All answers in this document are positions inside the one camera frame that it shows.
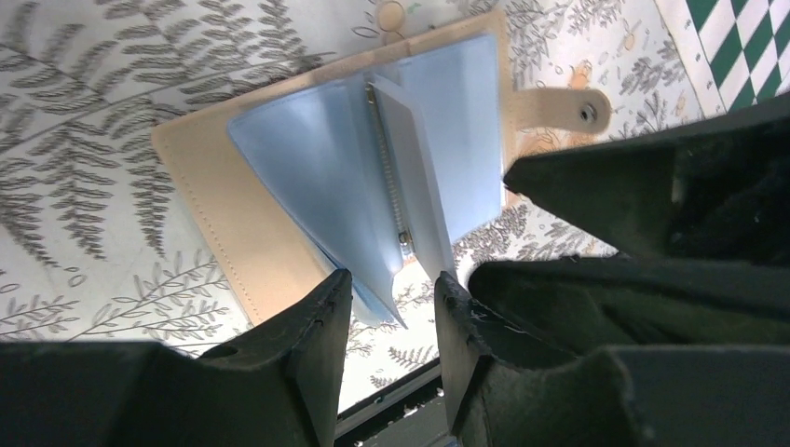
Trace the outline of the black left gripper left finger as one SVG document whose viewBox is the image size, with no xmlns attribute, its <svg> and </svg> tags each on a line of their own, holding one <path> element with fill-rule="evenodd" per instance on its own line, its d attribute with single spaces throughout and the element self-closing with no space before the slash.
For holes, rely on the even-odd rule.
<svg viewBox="0 0 790 447">
<path fill-rule="evenodd" d="M 199 360 L 211 367 L 199 446 L 331 446 L 352 278 L 332 272 L 307 296 Z"/>
</svg>

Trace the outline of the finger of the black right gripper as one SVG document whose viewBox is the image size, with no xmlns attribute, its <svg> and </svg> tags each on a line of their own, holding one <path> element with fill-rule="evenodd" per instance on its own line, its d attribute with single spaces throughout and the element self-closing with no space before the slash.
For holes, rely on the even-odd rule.
<svg viewBox="0 0 790 447">
<path fill-rule="evenodd" d="M 789 271 L 740 262 L 564 257 L 492 261 L 471 296 L 576 355 L 601 345 L 788 345 Z"/>
<path fill-rule="evenodd" d="M 789 97 L 639 137 L 525 156 L 506 187 L 633 257 L 789 256 Z"/>
</svg>

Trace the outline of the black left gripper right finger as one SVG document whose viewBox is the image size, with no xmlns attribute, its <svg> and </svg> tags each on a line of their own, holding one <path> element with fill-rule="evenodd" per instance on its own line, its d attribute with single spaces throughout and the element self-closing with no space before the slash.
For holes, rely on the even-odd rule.
<svg viewBox="0 0 790 447">
<path fill-rule="evenodd" d="M 476 418 L 473 403 L 495 366 L 521 374 L 574 358 L 546 334 L 521 328 L 474 299 L 448 272 L 435 282 L 434 310 L 445 410 L 454 435 Z"/>
</svg>

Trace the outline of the beige leather card holder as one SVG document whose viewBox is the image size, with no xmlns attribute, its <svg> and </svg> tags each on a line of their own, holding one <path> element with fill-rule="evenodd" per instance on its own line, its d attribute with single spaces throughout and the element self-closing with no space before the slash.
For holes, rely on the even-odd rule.
<svg viewBox="0 0 790 447">
<path fill-rule="evenodd" d="M 157 126 L 152 143 L 256 323 L 331 270 L 351 272 L 369 324 L 399 311 L 417 261 L 454 271 L 452 245 L 513 201 L 501 178 L 533 128 L 595 135 L 596 89 L 517 89 L 500 11 L 327 64 Z"/>
</svg>

